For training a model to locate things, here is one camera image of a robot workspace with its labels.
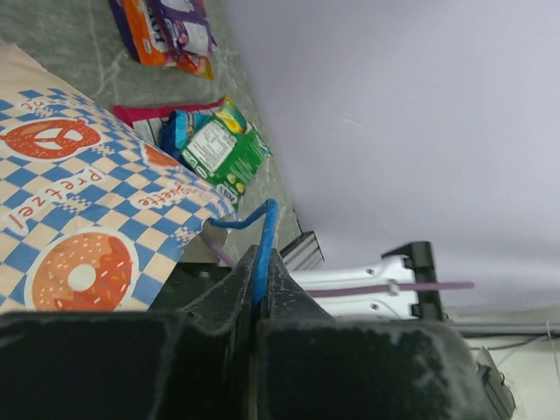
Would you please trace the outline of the light blue snack packet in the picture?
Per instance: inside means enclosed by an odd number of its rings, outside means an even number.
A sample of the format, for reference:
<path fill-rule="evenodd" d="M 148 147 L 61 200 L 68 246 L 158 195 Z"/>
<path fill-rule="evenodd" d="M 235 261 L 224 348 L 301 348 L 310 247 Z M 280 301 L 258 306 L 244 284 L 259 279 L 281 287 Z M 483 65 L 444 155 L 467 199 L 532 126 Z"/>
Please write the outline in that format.
<path fill-rule="evenodd" d="M 160 130 L 158 143 L 160 149 L 180 161 L 180 152 L 188 140 L 209 122 L 211 116 L 211 113 L 198 111 L 172 111 Z"/>

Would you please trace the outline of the checkered blue paper bag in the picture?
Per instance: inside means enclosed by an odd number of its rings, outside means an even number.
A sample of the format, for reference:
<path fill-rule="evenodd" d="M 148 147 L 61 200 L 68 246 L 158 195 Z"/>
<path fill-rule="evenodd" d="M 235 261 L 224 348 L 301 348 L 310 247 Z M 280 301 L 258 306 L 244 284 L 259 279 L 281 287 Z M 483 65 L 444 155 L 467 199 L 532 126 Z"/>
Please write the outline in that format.
<path fill-rule="evenodd" d="M 1 48 L 1 308 L 141 311 L 223 192 L 16 45 Z"/>

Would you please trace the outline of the purple Fox's berries candy bag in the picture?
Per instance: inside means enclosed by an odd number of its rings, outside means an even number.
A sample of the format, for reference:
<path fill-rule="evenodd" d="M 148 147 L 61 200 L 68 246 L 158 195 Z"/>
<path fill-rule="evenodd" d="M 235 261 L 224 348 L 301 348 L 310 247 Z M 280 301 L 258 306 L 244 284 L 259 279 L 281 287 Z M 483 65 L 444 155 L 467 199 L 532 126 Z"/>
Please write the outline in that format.
<path fill-rule="evenodd" d="M 113 13 L 117 29 L 122 36 L 122 39 L 130 38 L 130 28 L 126 18 L 126 13 L 123 8 L 122 2 L 119 0 L 109 0 L 109 7 Z"/>

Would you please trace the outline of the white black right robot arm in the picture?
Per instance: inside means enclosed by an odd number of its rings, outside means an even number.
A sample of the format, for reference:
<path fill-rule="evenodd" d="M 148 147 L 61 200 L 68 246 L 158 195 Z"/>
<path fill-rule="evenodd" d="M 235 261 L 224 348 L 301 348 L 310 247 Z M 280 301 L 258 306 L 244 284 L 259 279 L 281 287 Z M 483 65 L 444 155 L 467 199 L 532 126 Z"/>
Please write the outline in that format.
<path fill-rule="evenodd" d="M 179 262 L 150 308 L 185 307 L 228 275 L 232 268 L 222 260 L 225 254 L 216 252 L 201 262 Z M 317 245 L 307 253 L 302 245 L 290 245 L 269 259 L 271 269 L 279 268 L 335 318 L 446 319 L 440 292 L 447 285 L 437 280 L 430 245 L 406 244 L 365 267 L 321 269 L 320 263 Z"/>

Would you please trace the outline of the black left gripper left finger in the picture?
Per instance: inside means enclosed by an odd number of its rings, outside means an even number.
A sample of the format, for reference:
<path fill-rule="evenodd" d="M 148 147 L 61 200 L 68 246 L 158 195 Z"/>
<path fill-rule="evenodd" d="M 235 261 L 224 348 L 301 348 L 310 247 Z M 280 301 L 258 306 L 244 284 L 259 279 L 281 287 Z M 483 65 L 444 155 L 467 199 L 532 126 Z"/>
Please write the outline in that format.
<path fill-rule="evenodd" d="M 182 308 L 4 314 L 2 418 L 247 418 L 255 259 Z"/>

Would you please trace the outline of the orange snack packet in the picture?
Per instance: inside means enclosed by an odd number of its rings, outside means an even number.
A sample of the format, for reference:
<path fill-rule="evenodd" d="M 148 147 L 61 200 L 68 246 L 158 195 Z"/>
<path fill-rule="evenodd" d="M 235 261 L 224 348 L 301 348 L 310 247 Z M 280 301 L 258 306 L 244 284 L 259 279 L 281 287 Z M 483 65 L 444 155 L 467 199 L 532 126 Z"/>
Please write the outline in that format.
<path fill-rule="evenodd" d="M 211 57 L 184 54 L 176 57 L 168 48 L 150 1 L 123 1 L 132 42 L 139 61 L 153 67 L 172 67 L 207 80 L 214 79 Z"/>

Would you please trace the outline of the pink red snack bag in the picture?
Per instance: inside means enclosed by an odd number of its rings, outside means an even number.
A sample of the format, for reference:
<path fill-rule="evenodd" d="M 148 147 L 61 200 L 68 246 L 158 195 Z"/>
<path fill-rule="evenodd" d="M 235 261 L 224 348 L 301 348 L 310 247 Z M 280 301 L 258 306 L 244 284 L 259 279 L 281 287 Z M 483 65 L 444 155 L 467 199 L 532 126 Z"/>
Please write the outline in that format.
<path fill-rule="evenodd" d="M 211 114 L 222 102 L 223 99 L 220 98 L 218 101 L 205 104 L 167 105 L 155 108 L 114 106 L 112 111 L 118 119 L 129 125 L 146 141 L 159 145 L 160 130 L 169 119 L 172 111 L 182 110 Z"/>

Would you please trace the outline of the aluminium rail frame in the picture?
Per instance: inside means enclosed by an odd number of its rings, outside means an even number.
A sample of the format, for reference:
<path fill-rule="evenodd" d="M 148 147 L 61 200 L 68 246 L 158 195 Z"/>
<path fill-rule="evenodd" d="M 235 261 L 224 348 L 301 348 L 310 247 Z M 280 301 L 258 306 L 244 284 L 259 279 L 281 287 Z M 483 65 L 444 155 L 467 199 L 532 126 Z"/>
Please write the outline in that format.
<path fill-rule="evenodd" d="M 280 256 L 289 271 L 315 270 L 325 261 L 313 231 L 303 232 L 280 250 Z"/>

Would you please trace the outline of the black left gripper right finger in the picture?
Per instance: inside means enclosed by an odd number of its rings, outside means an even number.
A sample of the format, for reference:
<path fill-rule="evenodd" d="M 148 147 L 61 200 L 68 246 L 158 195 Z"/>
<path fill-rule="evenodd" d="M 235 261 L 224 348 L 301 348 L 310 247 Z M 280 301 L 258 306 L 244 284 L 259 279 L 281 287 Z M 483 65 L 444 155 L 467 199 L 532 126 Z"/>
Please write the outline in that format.
<path fill-rule="evenodd" d="M 337 320 L 289 275 L 269 280 L 257 336 L 259 418 L 492 417 L 477 365 L 444 321 L 432 249 L 391 255 L 421 287 L 411 320 Z"/>

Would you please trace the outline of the green snack packet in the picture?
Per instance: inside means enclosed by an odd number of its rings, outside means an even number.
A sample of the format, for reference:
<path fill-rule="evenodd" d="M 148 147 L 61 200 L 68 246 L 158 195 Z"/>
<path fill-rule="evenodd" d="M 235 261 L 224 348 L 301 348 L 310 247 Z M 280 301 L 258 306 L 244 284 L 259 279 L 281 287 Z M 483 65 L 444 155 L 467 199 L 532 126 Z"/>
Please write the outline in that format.
<path fill-rule="evenodd" d="M 182 111 L 179 120 L 187 123 L 180 149 L 184 162 L 238 207 L 259 167 L 271 155 L 258 130 L 227 95 L 210 112 Z"/>

